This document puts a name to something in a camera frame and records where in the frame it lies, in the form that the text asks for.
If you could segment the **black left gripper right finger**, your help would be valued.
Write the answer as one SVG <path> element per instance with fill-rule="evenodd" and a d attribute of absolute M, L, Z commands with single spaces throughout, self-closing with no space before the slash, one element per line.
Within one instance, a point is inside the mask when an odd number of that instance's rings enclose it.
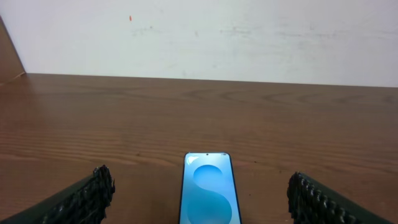
<path fill-rule="evenodd" d="M 287 198 L 295 224 L 391 223 L 301 172 L 291 176 Z"/>

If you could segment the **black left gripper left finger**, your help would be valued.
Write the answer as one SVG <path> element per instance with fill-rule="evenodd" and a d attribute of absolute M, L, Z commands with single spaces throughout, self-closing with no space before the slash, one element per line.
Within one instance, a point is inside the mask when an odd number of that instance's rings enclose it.
<path fill-rule="evenodd" d="M 1 221 L 1 224 L 97 224 L 115 193 L 114 179 L 105 165 L 40 203 Z"/>

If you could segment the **blue Samsung Galaxy smartphone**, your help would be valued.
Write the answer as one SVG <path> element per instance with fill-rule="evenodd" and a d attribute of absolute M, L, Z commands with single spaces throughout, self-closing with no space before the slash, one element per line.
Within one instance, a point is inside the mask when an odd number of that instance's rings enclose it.
<path fill-rule="evenodd" d="M 179 224 L 241 224 L 233 163 L 227 152 L 184 156 Z"/>

